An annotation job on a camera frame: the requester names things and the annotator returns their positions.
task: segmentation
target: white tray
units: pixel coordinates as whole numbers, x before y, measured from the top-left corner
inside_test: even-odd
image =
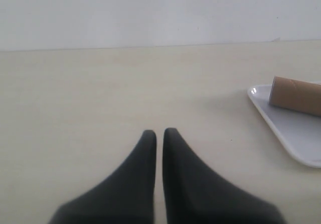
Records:
[[[321,168],[321,118],[270,106],[271,85],[254,86],[247,93],[288,153],[304,165]]]

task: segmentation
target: table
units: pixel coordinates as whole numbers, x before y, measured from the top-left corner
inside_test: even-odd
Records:
[[[166,223],[164,129],[215,171],[321,223],[321,170],[283,149],[246,90],[275,75],[320,80],[321,41],[0,53],[0,223],[43,224],[155,130],[156,223]]]

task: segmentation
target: paper towel roll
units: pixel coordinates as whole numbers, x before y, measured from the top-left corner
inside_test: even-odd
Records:
[[[269,102],[277,107],[321,116],[321,85],[275,77]]]

